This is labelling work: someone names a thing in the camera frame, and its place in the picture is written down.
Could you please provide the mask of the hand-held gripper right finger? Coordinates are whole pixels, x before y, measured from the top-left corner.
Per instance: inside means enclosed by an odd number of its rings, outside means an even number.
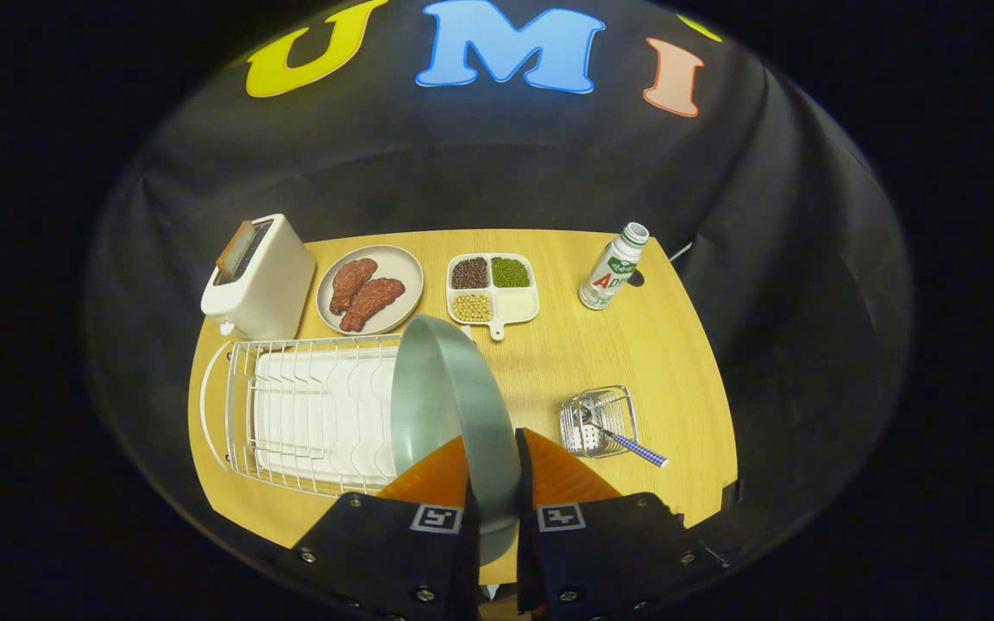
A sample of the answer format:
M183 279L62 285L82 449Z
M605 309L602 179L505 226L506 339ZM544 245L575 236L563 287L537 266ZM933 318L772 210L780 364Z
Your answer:
M532 620L654 620L713 582L718 554L652 492L622 494L541 434L514 432L517 607Z

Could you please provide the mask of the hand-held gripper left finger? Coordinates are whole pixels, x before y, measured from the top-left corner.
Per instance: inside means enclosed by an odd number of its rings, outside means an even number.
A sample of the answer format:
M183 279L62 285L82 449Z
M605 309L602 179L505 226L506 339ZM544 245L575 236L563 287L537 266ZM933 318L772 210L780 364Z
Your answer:
M349 620L477 620L480 510L461 436L381 492L346 492L289 569Z

